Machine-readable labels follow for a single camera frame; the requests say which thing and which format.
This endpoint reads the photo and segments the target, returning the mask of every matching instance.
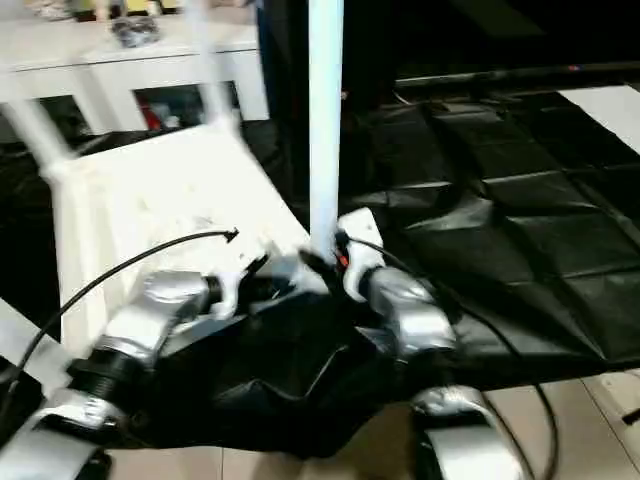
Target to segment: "red object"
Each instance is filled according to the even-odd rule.
[[[149,130],[161,130],[162,123],[160,119],[157,117],[155,113],[149,108],[149,105],[141,103],[140,109],[142,110],[142,115],[144,116],[145,122],[147,122],[147,127]]]

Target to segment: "white shelf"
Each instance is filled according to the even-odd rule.
[[[220,52],[258,49],[252,9],[216,8],[209,24]],[[110,24],[15,20],[0,26],[0,44],[4,46],[5,61],[15,71],[194,54],[181,15],[158,17],[158,25],[162,36],[158,42],[123,48],[111,33]]]
[[[268,118],[255,10],[219,7],[208,14],[222,80],[234,82],[243,117]],[[0,22],[0,58],[27,98],[72,95],[94,134],[145,129],[133,90],[206,81],[183,16],[156,18],[160,40],[137,48],[123,48],[110,22]],[[0,102],[11,100],[0,91]]]

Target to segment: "black tarp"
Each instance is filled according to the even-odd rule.
[[[341,209],[371,208],[387,248],[458,304],[458,381],[640,365],[640,157],[613,134],[557,94],[389,107],[343,126]],[[399,366],[392,340],[344,298],[299,297],[161,362],[129,446],[330,455],[435,381],[430,358]]]

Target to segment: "black cable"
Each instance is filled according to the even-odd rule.
[[[485,392],[481,392],[480,394],[482,395],[482,400],[487,405],[487,408],[489,409],[491,414],[498,420],[498,423],[500,424],[502,429],[506,432],[507,436],[509,437],[509,440],[513,444],[513,448],[516,450],[516,453],[518,454],[520,463],[524,467],[527,478],[529,478],[530,480],[535,479],[536,475],[533,472],[533,466],[531,465],[531,462],[529,461],[529,457],[527,457],[527,454],[525,453],[524,448],[520,443],[520,440],[518,440],[518,437],[516,437],[515,433],[513,432],[513,428],[511,428],[511,425],[509,424],[507,419],[502,416],[502,414],[500,413],[500,410],[498,410],[498,407],[496,407],[495,403],[493,403],[493,400],[489,398],[489,395],[487,395]]]
[[[391,252],[385,250],[384,248],[380,247],[379,245],[376,245],[375,243],[368,242],[366,240],[361,240],[359,238],[350,237],[350,236],[348,236],[346,234],[346,232],[339,232],[339,234],[338,234],[338,243],[340,243],[340,240],[341,240],[340,237],[341,236],[342,236],[343,239],[348,239],[349,241],[352,241],[352,242],[355,242],[355,243],[359,243],[361,245],[364,245],[366,247],[369,247],[369,248],[381,253],[391,263],[393,263],[396,268],[398,268],[400,270],[404,270],[406,273],[408,273],[409,275],[414,277],[418,282],[423,283],[421,281],[421,276],[418,275],[413,270],[413,268],[411,268],[409,265],[407,265],[405,262],[400,260],[394,254],[392,254]],[[522,357],[522,354],[513,345],[513,343],[511,343],[511,341],[504,335],[504,333],[502,333],[495,325],[493,325],[491,322],[489,322],[485,318],[482,318],[482,317],[478,316],[475,312],[471,312],[468,309],[466,309],[462,305],[462,302],[459,301],[458,295],[456,293],[454,293],[451,289],[447,289],[447,292],[450,293],[452,297],[454,297],[454,300],[458,300],[458,304],[459,304],[460,308],[464,309],[467,313],[472,315],[476,320],[478,320],[485,327],[487,327],[489,330],[491,330],[491,332],[495,335],[495,337],[498,340],[500,340],[500,343],[502,343],[505,346],[505,348],[509,351],[509,354],[511,356],[513,356],[514,358],[518,359],[518,361],[520,361],[522,364],[526,365],[525,359]],[[541,480],[552,480],[553,478],[555,478],[555,476],[556,476],[556,474],[558,472],[558,466],[559,466],[559,460],[560,460],[560,430],[558,428],[558,418],[557,418],[557,415],[555,414],[555,412],[553,410],[553,407],[551,406],[551,402],[549,401],[549,398],[547,397],[547,394],[542,389],[542,386],[540,386],[540,384],[538,384],[538,383],[533,383],[532,386],[535,389],[536,394],[540,398],[540,402],[542,403],[542,406],[544,408],[545,416],[547,417],[547,422],[549,424],[549,430],[550,430],[550,432],[549,432],[550,445],[549,445],[549,455],[548,455],[548,459],[547,459],[547,465],[545,466],[545,469],[544,469],[540,479]],[[493,410],[494,410],[494,413],[496,413],[496,418],[498,419],[498,421],[500,421],[502,423],[502,425],[505,428],[505,430],[507,431],[507,434],[509,435],[511,441],[514,443],[514,446],[515,446],[518,454],[520,456],[522,456],[522,459],[523,459],[523,462],[524,462],[524,467],[527,470],[527,473],[529,475],[531,475],[532,479],[535,478],[533,476],[533,469],[531,467],[531,463],[530,463],[529,459],[524,455],[524,449],[522,448],[522,445],[519,443],[518,439],[516,438],[515,434],[513,433],[513,431],[511,430],[511,428],[507,424],[507,422],[504,420],[504,418],[502,418],[502,416],[497,412],[497,410],[495,409],[495,406],[493,407]]]
[[[97,287],[102,282],[104,282],[108,278],[112,277],[116,273],[121,272],[122,270],[124,270],[125,268],[133,265],[134,263],[137,263],[137,262],[139,262],[141,260],[144,260],[145,258],[150,257],[151,255],[153,255],[155,253],[158,253],[161,250],[165,250],[165,249],[167,249],[169,247],[172,247],[174,245],[178,245],[180,243],[189,242],[191,240],[197,240],[199,238],[206,238],[206,237],[222,237],[223,236],[223,237],[225,237],[227,239],[227,242],[230,242],[231,240],[233,240],[236,237],[236,235],[238,235],[237,231],[234,231],[234,232],[231,232],[231,231],[228,231],[228,230],[208,231],[208,232],[193,233],[191,235],[185,235],[184,237],[179,237],[179,238],[176,238],[174,240],[170,240],[168,242],[161,243],[160,245],[156,245],[155,247],[150,248],[149,250],[146,250],[146,251],[136,255],[135,257],[132,257],[132,258],[130,258],[128,260],[125,260],[124,262],[122,262],[119,265],[116,265],[115,267],[111,268],[110,270],[107,270],[105,273],[103,273],[102,275],[100,275],[99,277],[97,277],[96,279],[92,280],[91,282],[89,282],[84,287],[82,287],[73,297],[71,297],[60,308],[60,310],[58,310],[55,314],[53,314],[45,322],[45,324],[42,326],[40,331],[36,334],[35,337],[33,337],[31,342],[29,343],[29,346],[25,350],[22,358],[20,359],[20,362],[13,369],[13,373],[11,375],[9,375],[9,378],[7,379],[7,381],[10,382],[9,383],[9,388],[7,389],[7,393],[6,393],[6,396],[4,398],[4,402],[2,403],[2,408],[0,409],[0,427],[5,425],[5,423],[6,423],[6,417],[9,414],[9,409],[11,407],[11,403],[13,401],[13,397],[15,396],[16,390],[18,388],[18,384],[20,383],[20,374],[24,371],[24,368],[27,365],[27,362],[29,361],[29,358],[31,358],[31,355],[33,355],[33,352],[35,352],[36,348],[38,347],[38,344],[40,343],[40,341],[42,341],[44,336],[47,334],[47,331],[49,329],[51,329],[54,325],[56,325],[61,320],[62,316],[65,313],[67,313],[67,311],[71,307],[73,307],[76,303],[78,303],[78,301],[82,297],[84,297],[91,290],[93,290],[95,287]]]

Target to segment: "floor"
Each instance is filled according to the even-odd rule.
[[[621,411],[640,402],[640,378],[613,374],[549,384],[545,391],[560,420],[558,480],[640,480],[640,425],[619,421]],[[533,389],[491,395],[539,473],[548,428]],[[410,479],[407,414],[404,405],[388,407],[327,460],[301,463],[283,454],[220,448],[117,452],[114,480]]]

